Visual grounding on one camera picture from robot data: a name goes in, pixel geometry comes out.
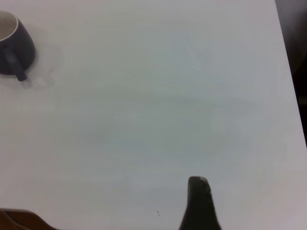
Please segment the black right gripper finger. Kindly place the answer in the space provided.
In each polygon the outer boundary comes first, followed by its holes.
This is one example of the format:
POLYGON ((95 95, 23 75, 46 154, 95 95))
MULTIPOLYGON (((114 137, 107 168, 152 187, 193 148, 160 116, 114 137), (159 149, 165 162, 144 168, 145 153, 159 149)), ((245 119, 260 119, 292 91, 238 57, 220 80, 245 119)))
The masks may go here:
POLYGON ((191 176, 188 180, 187 207, 181 230, 221 230, 208 180, 191 176))

